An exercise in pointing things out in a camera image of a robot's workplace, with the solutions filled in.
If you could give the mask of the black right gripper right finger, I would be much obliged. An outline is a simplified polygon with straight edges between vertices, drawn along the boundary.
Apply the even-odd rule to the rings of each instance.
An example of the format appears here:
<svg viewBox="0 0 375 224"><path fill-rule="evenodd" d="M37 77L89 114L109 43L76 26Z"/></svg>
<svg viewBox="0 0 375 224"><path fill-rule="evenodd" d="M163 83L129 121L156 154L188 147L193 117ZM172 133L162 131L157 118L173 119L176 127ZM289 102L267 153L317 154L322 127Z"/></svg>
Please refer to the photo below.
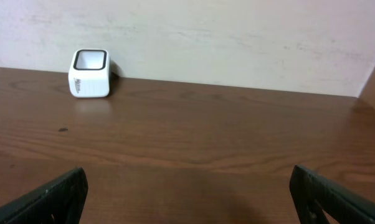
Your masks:
<svg viewBox="0 0 375 224"><path fill-rule="evenodd" d="M299 221L375 224L375 203L307 169L295 165L289 183Z"/></svg>

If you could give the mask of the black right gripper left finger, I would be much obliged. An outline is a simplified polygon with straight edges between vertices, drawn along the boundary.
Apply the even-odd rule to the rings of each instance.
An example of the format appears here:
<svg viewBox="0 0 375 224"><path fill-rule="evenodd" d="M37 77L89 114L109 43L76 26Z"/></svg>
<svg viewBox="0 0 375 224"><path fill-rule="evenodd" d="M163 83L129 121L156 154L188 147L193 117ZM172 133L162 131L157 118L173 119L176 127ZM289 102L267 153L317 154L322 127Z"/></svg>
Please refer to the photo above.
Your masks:
<svg viewBox="0 0 375 224"><path fill-rule="evenodd" d="M0 224L78 223L87 192L85 171L74 168L0 207Z"/></svg>

